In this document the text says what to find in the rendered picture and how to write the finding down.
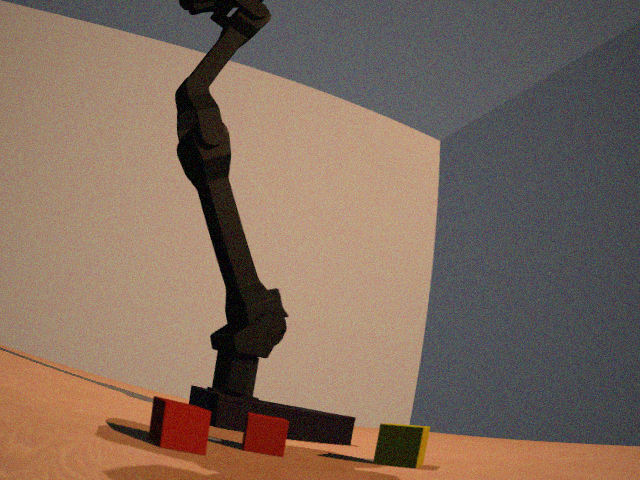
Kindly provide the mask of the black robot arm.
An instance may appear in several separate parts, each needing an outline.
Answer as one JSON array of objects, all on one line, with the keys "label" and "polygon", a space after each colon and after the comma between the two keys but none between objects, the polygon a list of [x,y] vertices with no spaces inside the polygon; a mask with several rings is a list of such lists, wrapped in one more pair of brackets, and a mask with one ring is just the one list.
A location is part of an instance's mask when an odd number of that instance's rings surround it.
[{"label": "black robot arm", "polygon": [[[212,12],[223,28],[219,39],[175,92],[177,155],[197,189],[215,256],[226,287],[227,324],[210,336],[217,350],[212,387],[216,393],[253,397],[259,358],[268,358],[287,330],[278,288],[259,280],[229,182],[231,143],[219,105],[209,92],[236,51],[271,20],[263,0],[179,0],[191,15]],[[232,8],[238,8],[231,17]]]}]

